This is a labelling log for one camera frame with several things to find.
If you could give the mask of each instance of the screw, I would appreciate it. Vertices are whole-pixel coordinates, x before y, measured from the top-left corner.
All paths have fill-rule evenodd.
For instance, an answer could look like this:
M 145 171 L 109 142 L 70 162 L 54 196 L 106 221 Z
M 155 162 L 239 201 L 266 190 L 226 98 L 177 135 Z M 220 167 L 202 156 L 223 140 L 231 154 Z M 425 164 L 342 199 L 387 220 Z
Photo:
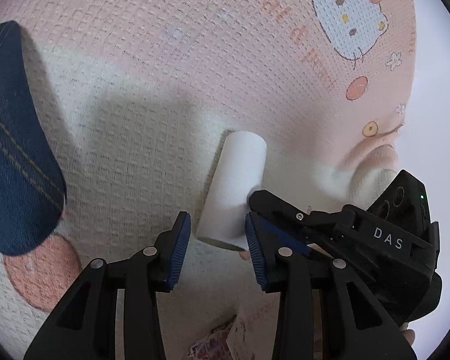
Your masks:
M 91 263 L 90 266 L 92 269 L 98 269 L 98 268 L 102 268 L 104 265 L 104 261 L 102 259 L 94 259 Z
M 334 267 L 338 269 L 344 269 L 347 266 L 347 263 L 342 259 L 334 259 Z
M 292 255 L 292 250 L 289 247 L 281 247 L 278 250 L 278 254 L 284 257 L 290 257 Z
M 145 256 L 154 256 L 157 252 L 157 248 L 154 246 L 147 246 L 143 249 L 143 253 Z

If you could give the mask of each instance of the white paper roll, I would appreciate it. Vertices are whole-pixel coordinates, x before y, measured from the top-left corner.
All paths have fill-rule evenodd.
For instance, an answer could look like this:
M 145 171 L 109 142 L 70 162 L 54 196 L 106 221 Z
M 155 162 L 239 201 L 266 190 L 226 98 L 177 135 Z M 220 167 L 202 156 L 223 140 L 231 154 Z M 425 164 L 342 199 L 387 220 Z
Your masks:
M 231 250 L 248 250 L 245 215 L 248 197 L 262 185 L 267 144 L 248 131 L 231 133 L 225 140 L 211 181 L 196 237 Z

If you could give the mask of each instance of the yellow stitching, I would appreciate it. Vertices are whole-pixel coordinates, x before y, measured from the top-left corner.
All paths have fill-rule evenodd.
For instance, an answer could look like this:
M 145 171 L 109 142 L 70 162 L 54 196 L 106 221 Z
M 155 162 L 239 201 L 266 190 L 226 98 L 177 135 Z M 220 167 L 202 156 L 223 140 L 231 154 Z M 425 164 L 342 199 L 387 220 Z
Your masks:
M 12 143 L 15 145 L 15 147 L 22 153 L 22 155 L 28 160 L 28 162 L 36 169 L 36 171 L 38 173 L 40 173 L 44 177 L 44 179 L 47 180 L 58 192 L 63 193 L 63 191 L 59 187 L 57 187 L 53 183 L 53 181 L 50 180 L 48 178 L 48 176 L 42 171 L 42 169 L 40 169 L 40 167 L 28 156 L 28 154 L 22 149 L 22 147 L 17 143 L 17 141 L 15 141 L 15 139 L 13 139 L 12 135 L 7 130 L 5 125 L 1 122 L 1 120 L 0 120 L 0 127 L 5 132 L 5 134 L 8 135 L 8 137 L 10 138 Z
M 28 180 L 28 182 L 33 185 L 42 195 L 44 195 L 44 197 L 46 197 L 53 205 L 55 205 L 59 210 L 62 209 L 62 207 L 55 201 L 53 200 L 53 198 L 44 191 L 44 189 L 39 186 L 37 184 L 37 182 L 32 179 L 28 172 L 25 169 L 22 169 L 22 166 L 16 161 L 16 159 L 13 157 L 13 155 L 11 155 L 8 150 L 3 147 L 2 142 L 0 142 L 0 149 L 2 149 L 3 153 L 5 154 L 6 157 L 8 157 L 8 159 L 12 162 L 12 164 L 15 165 L 15 167 L 18 169 L 18 171 L 21 171 L 23 176 Z

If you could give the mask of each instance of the blue denim pant leg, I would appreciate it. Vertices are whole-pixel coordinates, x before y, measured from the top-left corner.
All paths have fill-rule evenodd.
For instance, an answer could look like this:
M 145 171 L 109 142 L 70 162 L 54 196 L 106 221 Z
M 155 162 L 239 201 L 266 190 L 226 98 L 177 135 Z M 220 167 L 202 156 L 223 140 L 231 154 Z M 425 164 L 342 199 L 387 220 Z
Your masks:
M 54 230 L 66 186 L 38 121 L 20 27 L 0 24 L 0 252 L 25 254 Z

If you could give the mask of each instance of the finger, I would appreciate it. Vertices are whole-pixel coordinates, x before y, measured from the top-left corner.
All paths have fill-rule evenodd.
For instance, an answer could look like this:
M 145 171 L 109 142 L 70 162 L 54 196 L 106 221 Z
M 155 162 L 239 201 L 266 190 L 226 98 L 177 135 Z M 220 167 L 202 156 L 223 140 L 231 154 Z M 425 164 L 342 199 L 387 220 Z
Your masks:
M 402 332 L 405 339 L 408 341 L 410 345 L 415 341 L 415 331 L 412 329 L 407 329 Z

